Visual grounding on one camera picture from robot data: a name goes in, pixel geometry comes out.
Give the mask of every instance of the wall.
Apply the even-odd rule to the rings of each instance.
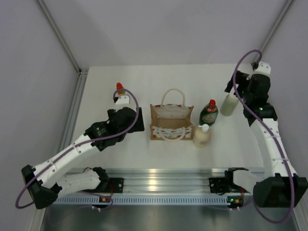
[[[279,28],[264,62],[271,65],[271,104],[278,114],[279,129],[291,163],[308,178],[308,1],[295,1]],[[308,205],[308,192],[305,194]]]
[[[33,0],[2,1],[0,28],[0,224],[23,231],[35,207],[15,208],[20,170],[55,154],[77,74]]]
[[[285,2],[45,1],[82,67],[236,63],[261,46]]]

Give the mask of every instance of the white table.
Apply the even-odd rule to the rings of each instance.
[[[163,93],[179,88],[186,95],[186,105],[194,105],[191,121],[198,125],[199,114],[210,99],[218,108],[226,96],[224,89],[235,64],[150,65],[91,67],[84,88],[73,140],[94,122],[108,119],[107,110],[114,107],[113,92],[121,82],[142,107],[144,132],[128,134],[122,142],[108,147],[80,163],[77,168],[107,169],[214,169],[228,167],[260,168],[263,162],[257,141],[237,106],[232,116],[219,114],[212,138],[205,148],[192,141],[151,141],[150,104],[160,104]],[[250,73],[249,64],[240,70]],[[165,103],[181,103],[178,92],[170,92]]]

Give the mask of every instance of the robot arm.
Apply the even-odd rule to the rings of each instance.
[[[84,159],[96,154],[97,149],[101,152],[105,148],[123,141],[126,133],[120,136],[116,136],[116,134],[126,130],[133,123],[137,112],[127,107],[129,106],[129,95],[121,95],[115,101],[115,106],[121,109],[108,110],[109,119],[107,121],[92,124],[75,142],[44,163],[34,167],[27,165],[22,169],[26,184],[35,176],[37,177],[28,187],[37,209],[51,205],[58,197],[66,194],[82,190],[99,192],[105,190],[109,178],[101,167],[95,167],[80,174],[65,174]],[[137,111],[138,120],[128,133],[144,131],[142,110],[139,108]],[[112,138],[99,140],[102,137]]]
[[[244,109],[244,116],[248,120],[261,151],[265,178],[259,178],[247,169],[236,168],[229,169],[225,175],[232,181],[229,182],[230,184],[238,185],[253,193],[259,207],[290,207],[291,189],[285,166],[287,164],[293,176],[296,206],[308,188],[308,182],[305,177],[299,177],[292,167],[280,138],[275,109],[267,102],[270,89],[270,65],[259,62],[253,64],[253,70],[251,75],[237,71],[235,78],[238,84],[237,90],[245,104],[270,128],[282,148],[284,158],[281,157],[273,136],[249,111]],[[225,91],[230,92],[232,87],[231,78]]]

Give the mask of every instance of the green bottle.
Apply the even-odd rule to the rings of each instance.
[[[214,124],[218,115],[218,108],[216,107],[215,100],[210,100],[210,103],[206,105],[200,113],[199,123],[200,125],[208,124],[211,126]]]

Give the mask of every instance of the white rope handle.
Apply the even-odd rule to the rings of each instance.
[[[183,91],[181,91],[180,89],[177,89],[177,88],[170,88],[169,90],[167,90],[167,91],[164,93],[163,98],[162,98],[162,102],[160,103],[160,106],[161,106],[161,107],[163,106],[165,97],[166,97],[167,93],[168,93],[169,91],[171,91],[171,90],[176,90],[176,91],[178,91],[179,93],[182,94],[182,96],[183,96],[183,103],[182,103],[182,106],[185,106],[185,94],[184,94]]]
[[[185,131],[186,131],[185,127],[182,127],[182,129],[183,129],[182,135],[181,135],[180,137],[174,139],[174,140],[171,140],[171,139],[168,139],[167,137],[165,137],[165,136],[163,135],[163,133],[160,131],[160,129],[161,129],[161,128],[158,128],[158,134],[159,134],[164,140],[169,141],[169,142],[175,142],[175,141],[179,141],[179,140],[183,139],[184,136],[185,136]]]

